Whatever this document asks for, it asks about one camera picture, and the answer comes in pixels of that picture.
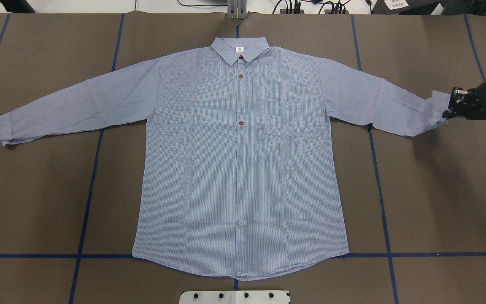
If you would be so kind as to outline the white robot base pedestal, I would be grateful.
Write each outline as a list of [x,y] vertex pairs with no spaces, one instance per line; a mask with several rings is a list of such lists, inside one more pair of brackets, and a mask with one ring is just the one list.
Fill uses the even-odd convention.
[[284,290],[220,290],[184,292],[180,304],[290,304]]

